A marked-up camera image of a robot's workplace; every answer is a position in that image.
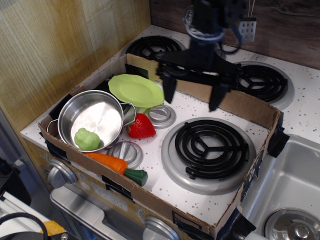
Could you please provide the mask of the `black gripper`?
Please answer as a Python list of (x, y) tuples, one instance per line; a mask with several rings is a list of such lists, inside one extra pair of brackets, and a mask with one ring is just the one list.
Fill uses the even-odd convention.
[(214, 43), (192, 39), (186, 50), (160, 52), (155, 55), (158, 61), (158, 74), (162, 79), (164, 99), (172, 102), (177, 81), (198, 83), (213, 87), (209, 100), (209, 110), (215, 111), (224, 100), (230, 87), (242, 74), (239, 64), (228, 62), (216, 53)]

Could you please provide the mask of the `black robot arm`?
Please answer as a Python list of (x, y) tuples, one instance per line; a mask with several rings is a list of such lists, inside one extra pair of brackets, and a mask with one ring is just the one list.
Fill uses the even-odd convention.
[(194, 0), (185, 28), (190, 36), (189, 48), (181, 51), (155, 54), (156, 74), (162, 80), (164, 99), (171, 103), (177, 81), (199, 83), (212, 87), (209, 110), (214, 111), (226, 93), (236, 89), (242, 73), (240, 64), (233, 64), (218, 56), (226, 29), (232, 29), (237, 38), (237, 50), (243, 38), (236, 23), (243, 16), (243, 0)]

